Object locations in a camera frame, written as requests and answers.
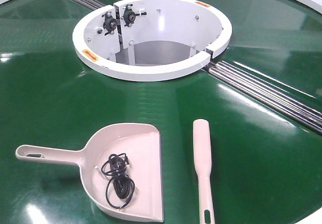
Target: green belt surface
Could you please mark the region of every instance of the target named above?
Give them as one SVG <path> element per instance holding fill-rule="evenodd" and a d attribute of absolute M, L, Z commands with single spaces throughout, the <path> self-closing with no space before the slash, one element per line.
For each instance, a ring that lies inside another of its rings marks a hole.
<path fill-rule="evenodd" d="M 220 9 L 233 26 L 228 49 L 215 61 L 246 67 L 322 110 L 321 14 L 292 0 L 200 1 Z M 88 68 L 71 34 L 89 12 L 70 0 L 0 6 L 1 223 L 35 224 L 28 206 L 49 224 L 135 223 L 101 212 L 77 167 L 15 157 L 22 144 L 79 150 L 98 129 L 119 122 L 150 123 L 161 133 L 167 224 L 199 223 L 197 118 L 210 123 L 217 224 L 291 224 L 322 206 L 320 135 L 203 70 L 139 83 Z"/>

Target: circular opening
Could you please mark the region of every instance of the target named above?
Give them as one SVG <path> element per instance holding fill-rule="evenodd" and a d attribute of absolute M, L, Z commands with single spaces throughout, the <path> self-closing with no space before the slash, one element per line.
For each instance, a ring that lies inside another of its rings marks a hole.
<path fill-rule="evenodd" d="M 81 19 L 73 42 L 80 59 L 103 74 L 162 81 L 202 68 L 226 48 L 230 36 L 228 18 L 205 3 L 123 0 Z"/>
<path fill-rule="evenodd" d="M 191 47 L 172 41 L 148 41 L 134 45 L 134 59 L 137 66 L 172 64 L 190 57 Z M 116 53 L 116 62 L 130 65 L 128 49 Z"/>

